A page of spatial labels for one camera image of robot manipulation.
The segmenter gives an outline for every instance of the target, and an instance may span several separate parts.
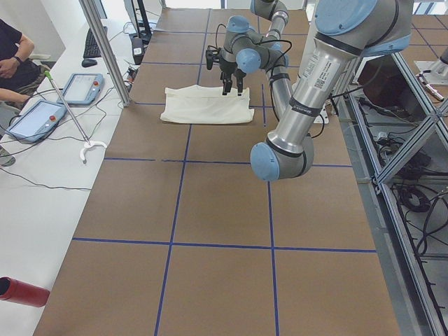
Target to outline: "person's hand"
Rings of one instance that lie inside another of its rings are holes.
[[[25,102],[27,102],[28,99],[30,99],[30,96],[27,96],[26,94],[21,94],[19,101],[17,101],[17,103],[21,103],[24,104]]]
[[[15,58],[4,59],[0,61],[0,77],[2,78],[13,77],[18,67],[19,62]]]

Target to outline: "label sticker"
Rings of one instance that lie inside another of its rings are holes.
[[[311,58],[309,59],[308,66],[307,66],[307,68],[305,69],[305,71],[303,73],[303,76],[305,78],[308,78],[308,77],[310,77],[313,74],[313,70],[316,67],[316,64],[317,64],[318,61],[319,61],[319,57],[317,57],[316,54],[313,54],[311,56]]]
[[[329,60],[313,54],[309,59],[307,68],[303,73],[310,86],[326,91],[330,86],[331,80],[335,77],[341,64],[335,60]]]
[[[326,91],[331,83],[331,80],[335,77],[335,74],[339,70],[340,63],[327,60],[323,66],[320,66],[319,71],[316,72],[318,77],[314,81],[314,87],[322,91]]]

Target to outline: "robotic arm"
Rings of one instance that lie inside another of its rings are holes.
[[[252,0],[251,11],[272,21],[265,36],[244,17],[229,19],[223,48],[213,55],[208,50],[208,68],[220,64],[223,94],[230,91],[232,74],[240,92],[246,74],[265,70],[279,114],[276,129],[251,151],[252,169],[260,179],[294,178],[309,170],[314,159],[309,128],[347,63],[406,48],[412,6],[410,0],[321,0],[315,14],[316,48],[294,92],[278,43],[288,23],[286,7],[277,0]]]

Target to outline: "brown table surface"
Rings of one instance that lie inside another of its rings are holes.
[[[165,87],[221,85],[204,48],[241,14],[269,27],[248,10],[163,10],[35,336],[400,334],[335,116],[311,171],[275,183],[249,164],[277,123],[261,71],[245,78],[253,122],[160,121]],[[290,15],[295,75],[308,23]],[[430,21],[407,59],[437,58],[433,30],[448,44]]]

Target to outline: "light blue joint cap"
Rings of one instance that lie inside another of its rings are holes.
[[[411,42],[411,35],[407,35],[405,37],[398,38],[394,41],[374,45],[371,48],[364,49],[361,57],[382,56],[397,53],[401,50],[406,49],[406,47],[409,45],[410,42]]]
[[[246,74],[252,74],[260,68],[260,54],[254,49],[243,49],[237,53],[237,64],[243,72]]]
[[[371,14],[378,0],[321,0],[316,9],[316,28],[329,36],[357,28]]]
[[[232,16],[227,24],[227,30],[231,33],[246,33],[249,30],[249,21],[244,16]]]
[[[255,175],[264,181],[276,181],[280,177],[280,166],[272,148],[260,142],[252,147],[251,166]]]

